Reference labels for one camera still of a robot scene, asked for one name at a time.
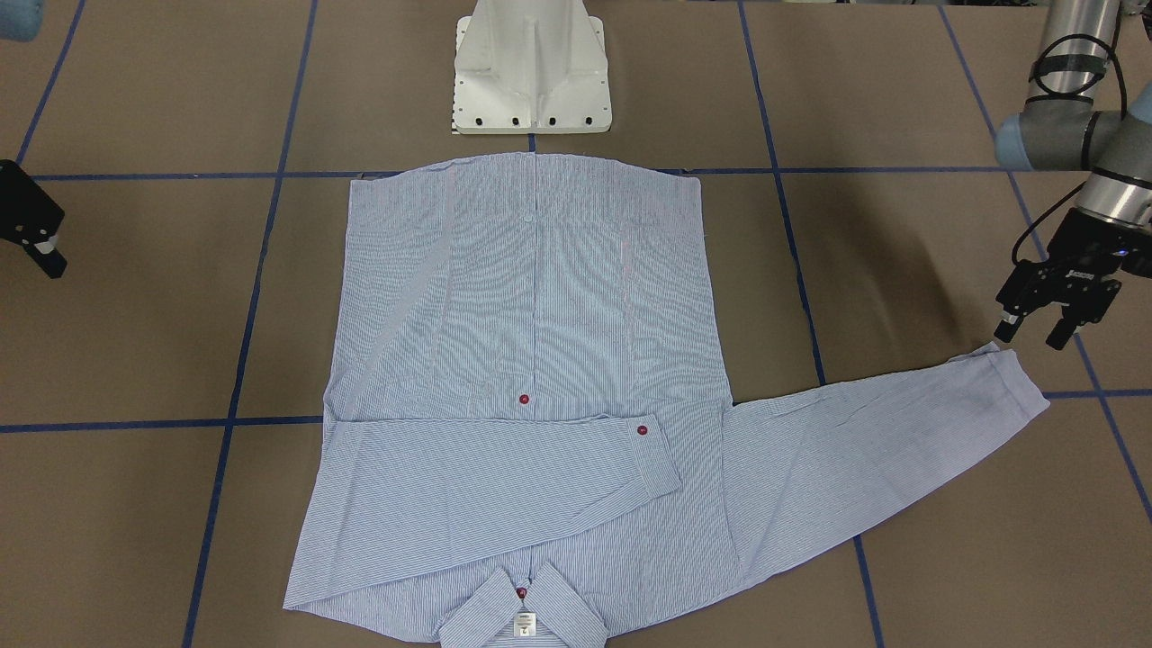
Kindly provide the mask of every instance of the shirt tag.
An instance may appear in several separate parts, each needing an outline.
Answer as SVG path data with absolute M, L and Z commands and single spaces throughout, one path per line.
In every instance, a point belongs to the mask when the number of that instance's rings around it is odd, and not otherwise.
M 536 636 L 536 612 L 520 612 L 511 623 L 513 636 Z

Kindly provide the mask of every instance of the silver metal cylinder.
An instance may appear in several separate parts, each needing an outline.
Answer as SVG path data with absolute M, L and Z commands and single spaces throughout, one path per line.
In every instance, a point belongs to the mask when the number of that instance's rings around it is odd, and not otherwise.
M 1076 196 L 1076 206 L 1109 223 L 1145 227 L 1152 220 L 1152 189 L 1093 173 Z
M 1048 20 L 1044 24 L 1044 38 L 1040 39 L 1040 52 L 1059 38 L 1070 33 L 1086 33 L 1112 44 L 1116 29 L 1116 18 L 1121 0 L 1054 0 L 1048 9 Z M 1099 59 L 1108 55 L 1102 47 L 1084 39 L 1066 40 L 1056 45 L 1049 55 L 1087 54 Z M 1092 80 L 1090 71 L 1054 71 L 1043 77 L 1044 84 L 1056 92 L 1071 92 Z M 1093 98 L 1100 84 L 1081 92 L 1082 97 Z M 1029 86 L 1029 98 L 1043 97 L 1046 92 L 1037 85 L 1036 80 Z

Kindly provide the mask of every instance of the shirt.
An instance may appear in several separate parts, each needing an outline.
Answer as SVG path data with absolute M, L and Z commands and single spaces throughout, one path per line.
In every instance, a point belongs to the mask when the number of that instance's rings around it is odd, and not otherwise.
M 734 406 L 706 261 L 691 178 L 508 153 L 354 181 L 285 606 L 601 647 L 877 525 L 1047 406 L 994 345 Z

